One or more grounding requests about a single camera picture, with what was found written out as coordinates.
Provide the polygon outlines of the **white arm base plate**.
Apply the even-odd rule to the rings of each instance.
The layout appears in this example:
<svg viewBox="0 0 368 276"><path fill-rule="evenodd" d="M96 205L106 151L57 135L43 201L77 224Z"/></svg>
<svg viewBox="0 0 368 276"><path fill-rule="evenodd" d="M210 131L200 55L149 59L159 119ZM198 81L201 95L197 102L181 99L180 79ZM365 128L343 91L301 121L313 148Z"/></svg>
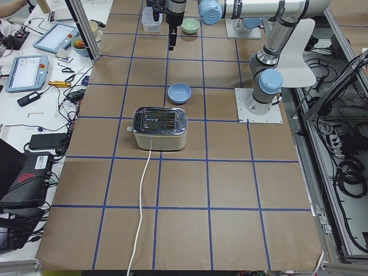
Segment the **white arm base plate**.
<svg viewBox="0 0 368 276"><path fill-rule="evenodd" d="M253 98L254 89L235 88L238 122L254 124L282 124L279 102L275 96L271 103L263 104Z"/></svg>

